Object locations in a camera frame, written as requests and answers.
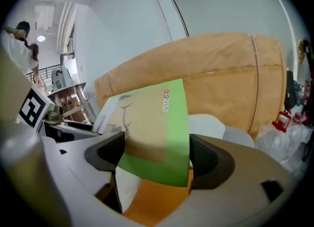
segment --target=metal railing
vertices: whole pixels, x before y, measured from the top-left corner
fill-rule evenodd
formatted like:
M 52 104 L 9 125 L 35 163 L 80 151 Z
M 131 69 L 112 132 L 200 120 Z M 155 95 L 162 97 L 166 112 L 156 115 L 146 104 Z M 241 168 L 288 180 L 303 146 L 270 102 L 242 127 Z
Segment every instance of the metal railing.
M 43 69 L 40 69 L 39 70 L 39 74 L 42 78 L 42 80 L 46 83 L 46 86 L 49 86 L 52 84 L 52 71 L 56 69 L 56 70 L 60 70 L 61 69 L 61 65 L 60 64 L 56 64 L 56 65 L 53 65 L 53 66 L 50 66 L 50 67 L 46 67 L 46 68 L 43 68 Z M 31 72 L 31 73 L 28 73 L 26 74 L 27 78 L 29 81 L 31 81 L 32 83 L 34 83 L 34 73 Z
M 74 52 L 62 52 L 62 53 L 59 53 L 60 55 L 60 64 L 61 65 L 64 65 L 64 57 L 73 57 L 75 58 L 75 53 Z

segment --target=white plastic bag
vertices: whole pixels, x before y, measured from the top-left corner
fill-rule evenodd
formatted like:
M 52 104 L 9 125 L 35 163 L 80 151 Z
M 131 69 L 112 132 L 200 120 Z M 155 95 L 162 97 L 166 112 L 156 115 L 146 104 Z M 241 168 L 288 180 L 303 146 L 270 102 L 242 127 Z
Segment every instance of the white plastic bag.
M 255 140 L 255 148 L 268 154 L 292 173 L 302 165 L 302 158 L 293 158 L 301 142 L 307 143 L 312 129 L 304 125 L 292 125 L 285 133 L 273 126 L 262 127 Z

